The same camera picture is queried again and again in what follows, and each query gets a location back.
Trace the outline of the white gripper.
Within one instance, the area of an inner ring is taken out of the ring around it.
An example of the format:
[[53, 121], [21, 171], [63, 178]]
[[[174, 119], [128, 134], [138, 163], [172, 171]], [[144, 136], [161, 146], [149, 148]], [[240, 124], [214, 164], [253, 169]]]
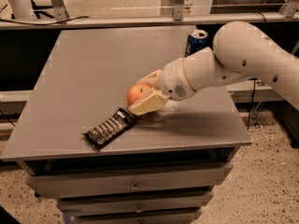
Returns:
[[129, 111], [137, 116], [162, 109], [168, 96], [170, 100], [182, 101], [195, 95], [184, 69], [184, 60], [178, 58], [160, 69], [140, 78], [137, 84], [147, 83], [159, 90], [149, 89], [139, 100], [128, 106]]

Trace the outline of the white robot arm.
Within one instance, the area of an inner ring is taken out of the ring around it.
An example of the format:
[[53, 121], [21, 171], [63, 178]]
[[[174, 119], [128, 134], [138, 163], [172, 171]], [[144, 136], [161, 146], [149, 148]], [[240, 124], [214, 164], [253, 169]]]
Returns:
[[260, 79], [299, 109], [299, 58], [256, 26], [244, 21], [223, 25], [212, 48], [201, 49], [141, 78], [149, 90], [129, 105], [140, 116], [162, 109], [169, 100], [182, 101], [208, 87]]

